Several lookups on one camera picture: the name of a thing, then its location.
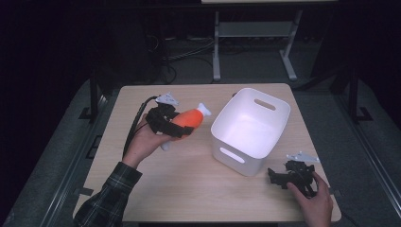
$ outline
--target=orange toy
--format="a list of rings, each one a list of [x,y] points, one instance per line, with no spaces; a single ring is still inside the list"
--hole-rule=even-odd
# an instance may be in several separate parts
[[[179,125],[181,127],[193,127],[194,130],[197,129],[200,125],[201,122],[203,121],[203,118],[206,115],[211,115],[212,113],[203,105],[203,103],[200,103],[197,109],[192,109],[183,113],[178,114],[176,117],[174,117],[171,122]],[[179,140],[179,139],[184,139],[188,135],[183,135],[181,138],[174,138],[173,140]],[[161,145],[163,150],[168,150],[170,142],[164,143]]]

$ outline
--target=orange object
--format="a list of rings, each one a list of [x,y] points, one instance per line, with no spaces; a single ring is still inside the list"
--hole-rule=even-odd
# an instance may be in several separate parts
[[[211,115],[210,111],[206,109],[206,107],[200,103],[197,109],[192,109],[183,113],[178,114],[174,117],[171,122],[179,125],[181,127],[193,127],[197,129],[201,122],[203,121],[203,117],[206,115]]]

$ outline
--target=white plastic bin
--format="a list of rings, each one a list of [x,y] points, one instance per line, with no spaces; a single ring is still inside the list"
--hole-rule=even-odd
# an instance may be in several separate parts
[[[289,112],[283,100],[241,89],[212,125],[213,156],[242,175],[255,175],[280,138]]]

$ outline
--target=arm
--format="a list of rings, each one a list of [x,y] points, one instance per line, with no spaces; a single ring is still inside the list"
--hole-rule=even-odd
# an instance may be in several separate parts
[[[76,226],[120,226],[130,193],[142,176],[136,168],[168,135],[153,133],[143,116],[122,162],[103,184],[99,193],[87,200],[74,217]]]
[[[319,188],[316,196],[311,199],[307,199],[293,183],[288,183],[287,186],[300,204],[306,224],[309,227],[328,227],[331,222],[333,200],[327,183],[316,172],[312,174]]]

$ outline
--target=table surface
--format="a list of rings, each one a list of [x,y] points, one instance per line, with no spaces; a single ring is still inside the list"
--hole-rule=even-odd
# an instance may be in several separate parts
[[[262,169],[244,177],[212,155],[211,127],[232,95],[242,88],[254,88],[278,97],[291,107],[282,136]],[[203,102],[212,112],[190,136],[175,141],[168,151],[156,149],[138,167],[144,175],[133,188],[124,214],[125,221],[164,222],[282,222],[302,221],[299,205],[288,190],[271,184],[268,167],[285,172],[287,154],[300,150],[317,156],[295,98],[286,84],[210,84],[128,86],[121,89],[106,130],[86,179],[85,188],[99,192],[121,161],[131,123],[150,96],[171,94],[180,101],[177,112],[196,108]],[[150,102],[145,109],[156,106]],[[314,164],[326,181],[323,167]],[[89,199],[80,195],[75,213]],[[332,220],[341,213],[335,198]]]

